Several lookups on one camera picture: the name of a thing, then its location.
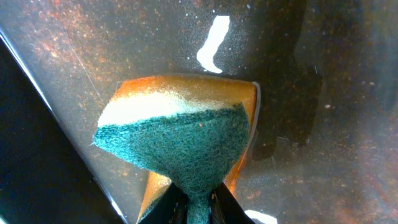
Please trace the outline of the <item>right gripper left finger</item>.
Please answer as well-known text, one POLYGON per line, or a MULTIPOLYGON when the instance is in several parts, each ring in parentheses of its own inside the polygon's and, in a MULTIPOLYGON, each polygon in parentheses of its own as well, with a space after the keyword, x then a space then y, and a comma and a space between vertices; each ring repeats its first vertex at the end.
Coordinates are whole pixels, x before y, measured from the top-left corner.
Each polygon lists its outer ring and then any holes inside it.
POLYGON ((174 183, 138 224, 187 224, 188 196, 174 183))

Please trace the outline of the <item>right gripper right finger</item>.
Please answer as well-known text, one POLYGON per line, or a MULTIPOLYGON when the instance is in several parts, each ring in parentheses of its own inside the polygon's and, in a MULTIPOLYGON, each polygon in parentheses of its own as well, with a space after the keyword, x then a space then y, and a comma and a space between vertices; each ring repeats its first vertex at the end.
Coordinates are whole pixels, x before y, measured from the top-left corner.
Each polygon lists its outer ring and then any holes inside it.
POLYGON ((210 224, 254 224, 224 182, 210 194, 210 224))

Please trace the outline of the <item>black water tray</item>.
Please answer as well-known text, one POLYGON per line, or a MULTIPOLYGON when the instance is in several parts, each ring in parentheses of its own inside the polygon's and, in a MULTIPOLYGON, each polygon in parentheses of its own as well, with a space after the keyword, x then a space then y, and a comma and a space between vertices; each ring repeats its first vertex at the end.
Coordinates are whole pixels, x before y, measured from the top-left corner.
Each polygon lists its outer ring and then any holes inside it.
POLYGON ((135 223, 148 180, 92 143, 125 80, 261 87, 243 209, 397 222, 396 1, 2 1, 1 220, 135 223))

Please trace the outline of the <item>green yellow scrub sponge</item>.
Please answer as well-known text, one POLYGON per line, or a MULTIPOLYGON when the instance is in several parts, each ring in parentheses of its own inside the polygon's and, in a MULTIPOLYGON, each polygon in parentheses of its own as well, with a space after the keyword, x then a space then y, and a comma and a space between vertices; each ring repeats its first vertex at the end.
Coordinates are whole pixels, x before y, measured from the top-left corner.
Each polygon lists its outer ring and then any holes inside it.
POLYGON ((255 82, 181 73, 129 80, 104 108, 93 144, 148 171, 137 221, 174 183, 188 196, 187 223, 210 223, 211 192, 224 182, 234 196, 260 102, 255 82))

